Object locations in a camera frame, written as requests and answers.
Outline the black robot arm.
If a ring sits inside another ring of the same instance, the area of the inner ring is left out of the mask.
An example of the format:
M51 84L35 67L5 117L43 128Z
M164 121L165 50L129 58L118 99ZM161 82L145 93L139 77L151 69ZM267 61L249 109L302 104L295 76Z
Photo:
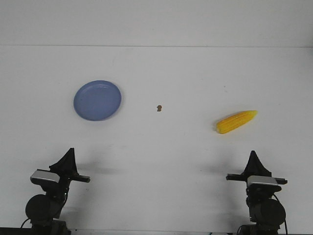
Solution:
M246 183L246 205L252 224L241 225L238 235L277 235L284 224L286 211L275 193L288 183L285 178L276 178L267 170L254 150L251 151L247 165L241 174L227 174L226 180Z
M26 204L25 213L31 223L33 235L70 235L65 221L59 219L68 199L72 181L88 183L89 176L77 171L75 150L70 148L48 170L36 169L30 176L31 183L42 188L45 194L33 196Z

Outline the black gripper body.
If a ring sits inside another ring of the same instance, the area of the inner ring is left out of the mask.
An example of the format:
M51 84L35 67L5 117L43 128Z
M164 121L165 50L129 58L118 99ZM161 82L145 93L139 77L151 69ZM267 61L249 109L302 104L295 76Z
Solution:
M83 176L78 174L77 171L60 171L56 169L50 169L50 172L56 173L59 177L59 187L60 188L69 188L69 185L72 181L77 181L77 182L83 182L83 183L89 183L90 182L90 177L89 176Z
M228 181L245 182L248 188L280 188L280 185L288 183L284 178L258 175L245 176L241 174L227 174L226 179Z

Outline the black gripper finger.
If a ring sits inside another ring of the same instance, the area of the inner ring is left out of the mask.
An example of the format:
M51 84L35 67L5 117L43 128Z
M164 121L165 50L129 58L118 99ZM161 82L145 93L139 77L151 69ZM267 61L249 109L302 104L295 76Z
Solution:
M74 148L70 148L57 163L50 165L49 169L61 175L78 175Z
M241 175L245 177L250 177L252 175L271 177L271 172L263 166L256 152L252 150L247 165Z

